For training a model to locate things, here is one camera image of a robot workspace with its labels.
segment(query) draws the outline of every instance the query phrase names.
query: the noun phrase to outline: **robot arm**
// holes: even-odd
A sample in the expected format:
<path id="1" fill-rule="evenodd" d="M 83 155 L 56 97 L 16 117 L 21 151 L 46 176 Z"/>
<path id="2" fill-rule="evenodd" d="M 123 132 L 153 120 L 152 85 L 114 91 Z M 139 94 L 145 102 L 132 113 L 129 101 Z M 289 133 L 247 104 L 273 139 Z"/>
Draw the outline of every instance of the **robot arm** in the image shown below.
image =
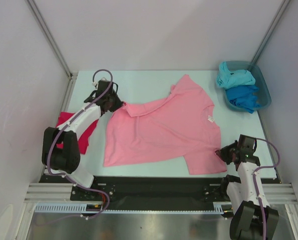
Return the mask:
<path id="1" fill-rule="evenodd" d="M 105 89 L 107 89 L 109 83 L 110 82 L 105 78 L 98 82 L 97 89 L 85 99 L 82 106 L 83 112 L 78 118 L 76 118 L 77 112 L 57 128 L 48 127 L 44 132 L 42 162 L 46 165 L 55 136 L 59 131 L 65 128 L 66 125 L 69 125 L 64 129 L 57 140 L 57 144 L 63 143 L 63 148 L 61 149 L 55 146 L 51 153 L 50 167 L 60 173 L 65 173 L 76 183 L 86 188 L 91 186 L 94 176 L 80 164 L 78 140 L 90 124 L 99 119 L 105 112 L 114 112 L 123 105 L 123 102 L 117 96 L 118 85 L 116 83 L 113 83 L 109 90 L 96 103 L 90 105 L 95 98 L 100 96 Z"/>
<path id="2" fill-rule="evenodd" d="M 221 183 L 221 191 L 230 199 L 234 216 L 230 225 L 232 240 L 262 240 L 263 222 L 259 197 L 266 218 L 266 239 L 271 240 L 278 223 L 278 212 L 270 208 L 265 198 L 260 176 L 254 171 L 260 166 L 254 156 L 257 141 L 253 137 L 240 135 L 239 141 L 228 145 L 216 154 L 227 164 L 234 163 L 239 177 L 227 175 Z"/>

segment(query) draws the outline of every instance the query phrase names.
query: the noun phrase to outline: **red cloth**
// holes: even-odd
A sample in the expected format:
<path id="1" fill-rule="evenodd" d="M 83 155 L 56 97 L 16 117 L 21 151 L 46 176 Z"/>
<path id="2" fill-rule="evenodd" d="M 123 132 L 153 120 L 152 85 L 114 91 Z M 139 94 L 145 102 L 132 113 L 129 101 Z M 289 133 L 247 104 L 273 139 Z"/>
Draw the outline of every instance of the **red cloth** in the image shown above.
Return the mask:
<path id="1" fill-rule="evenodd" d="M 70 119 L 70 117 L 72 117 L 74 115 L 74 113 L 70 113 L 70 112 L 61 112 L 59 119 L 58 119 L 58 125 L 65 123 L 67 120 Z M 85 131 L 84 133 L 81 135 L 80 139 L 78 140 L 78 144 L 79 144 L 79 149 L 80 149 L 80 154 L 85 154 L 87 152 L 88 146 L 89 146 L 89 137 L 91 136 L 91 134 L 93 133 L 95 127 L 98 124 L 98 119 L 95 120 Z M 62 149 L 63 148 L 63 143 L 57 144 L 57 147 Z"/>

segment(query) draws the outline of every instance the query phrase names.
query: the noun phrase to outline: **white table surface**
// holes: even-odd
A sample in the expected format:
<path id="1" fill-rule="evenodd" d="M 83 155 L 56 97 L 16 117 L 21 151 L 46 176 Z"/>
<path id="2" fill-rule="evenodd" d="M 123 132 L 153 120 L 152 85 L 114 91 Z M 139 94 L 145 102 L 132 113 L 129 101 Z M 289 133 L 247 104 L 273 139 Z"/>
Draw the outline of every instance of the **white table surface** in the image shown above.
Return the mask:
<path id="1" fill-rule="evenodd" d="M 77 112 L 83 101 L 94 90 L 92 76 L 95 71 L 80 71 L 68 105 L 68 112 Z M 221 129 L 221 147 L 238 140 L 240 134 L 264 138 L 263 129 L 257 112 L 231 111 L 223 100 L 223 90 L 216 88 L 217 71 L 183 71 L 183 70 L 151 70 L 151 71 L 112 71 L 113 81 L 119 85 L 118 96 L 128 103 L 146 103 L 168 96 L 172 84 L 185 74 L 199 84 L 210 96 L 215 105 L 213 117 Z M 96 80 L 102 77 L 110 79 L 105 72 L 97 74 Z M 218 178 L 227 174 L 235 175 L 234 165 L 227 166 L 227 172 L 217 174 L 190 175 L 183 157 L 174 159 L 123 166 L 103 167 L 106 125 L 112 114 L 103 115 L 89 139 L 89 147 L 85 155 L 81 155 L 83 164 L 95 176 L 124 177 L 205 177 Z M 255 155 L 259 157 L 262 166 L 272 165 L 271 156 L 266 143 L 258 141 Z M 262 169 L 262 178 L 275 178 L 275 170 Z"/>

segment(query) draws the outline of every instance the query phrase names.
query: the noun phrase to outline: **pink t-shirt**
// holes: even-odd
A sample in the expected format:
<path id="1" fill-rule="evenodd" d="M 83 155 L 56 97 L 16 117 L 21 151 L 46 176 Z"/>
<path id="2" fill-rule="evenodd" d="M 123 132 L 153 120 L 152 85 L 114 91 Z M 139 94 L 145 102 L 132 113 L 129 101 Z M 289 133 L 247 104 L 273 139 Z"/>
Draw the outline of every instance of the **pink t-shirt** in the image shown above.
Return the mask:
<path id="1" fill-rule="evenodd" d="M 190 174 L 214 174 L 226 166 L 214 151 L 221 147 L 214 104 L 189 75 L 171 87 L 168 97 L 128 104 L 107 126 L 104 166 L 141 164 L 184 156 Z"/>

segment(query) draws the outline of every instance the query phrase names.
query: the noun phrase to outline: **blue cloth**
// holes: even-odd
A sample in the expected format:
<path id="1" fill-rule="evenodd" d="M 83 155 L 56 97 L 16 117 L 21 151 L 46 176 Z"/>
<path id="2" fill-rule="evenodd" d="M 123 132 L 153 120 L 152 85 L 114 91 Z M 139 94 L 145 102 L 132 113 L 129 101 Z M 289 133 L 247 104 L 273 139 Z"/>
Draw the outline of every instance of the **blue cloth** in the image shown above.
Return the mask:
<path id="1" fill-rule="evenodd" d="M 227 63 L 224 61 L 219 65 L 216 84 L 220 88 L 229 89 L 240 85 L 254 85 L 255 79 L 247 70 L 229 71 Z"/>
<path id="2" fill-rule="evenodd" d="M 249 113 L 253 113 L 253 108 L 261 107 L 257 103 L 258 97 L 253 95 L 253 93 L 259 91 L 259 88 L 256 86 L 236 86 L 225 91 L 227 98 L 230 103 L 237 107 L 244 108 Z"/>

